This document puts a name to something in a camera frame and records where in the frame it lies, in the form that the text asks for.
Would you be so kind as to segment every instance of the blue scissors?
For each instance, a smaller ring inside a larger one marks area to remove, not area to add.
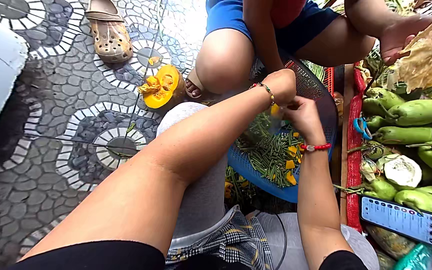
[[[366,118],[359,117],[354,119],[353,126],[357,132],[363,134],[363,139],[371,140],[373,138],[373,135],[371,135],[371,132],[369,132],[368,123],[366,123]]]

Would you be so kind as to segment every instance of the red shirt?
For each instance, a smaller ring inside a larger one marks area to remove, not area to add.
[[[271,20],[275,28],[284,28],[299,16],[306,0],[274,0]]]

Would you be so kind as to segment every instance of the beaded bracelet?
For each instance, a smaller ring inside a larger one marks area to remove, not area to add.
[[[331,144],[324,144],[324,145],[305,145],[302,144],[301,148],[304,150],[308,150],[309,152],[315,151],[315,150],[325,150],[331,148]]]
[[[271,105],[269,105],[269,107],[273,106],[273,105],[275,104],[275,96],[273,95],[273,93],[271,93],[271,89],[269,89],[269,87],[268,87],[266,84],[264,84],[264,83],[253,83],[253,84],[249,87],[249,89],[251,89],[251,88],[253,88],[253,87],[257,87],[257,86],[265,87],[266,90],[269,92],[269,94],[271,94]]]

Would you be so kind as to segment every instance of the blue shorts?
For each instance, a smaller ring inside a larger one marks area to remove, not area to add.
[[[206,0],[206,11],[206,35],[218,29],[231,28],[245,34],[252,41],[243,21],[243,0]],[[320,9],[317,4],[308,0],[294,21],[284,28],[274,29],[276,43],[279,48],[294,54],[337,17],[338,13],[330,8]]]

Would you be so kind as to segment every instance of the orange pumpkin flesh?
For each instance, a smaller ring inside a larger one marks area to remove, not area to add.
[[[150,76],[147,83],[139,87],[146,106],[157,109],[171,99],[178,100],[184,92],[183,77],[172,65],[161,67],[156,76]]]

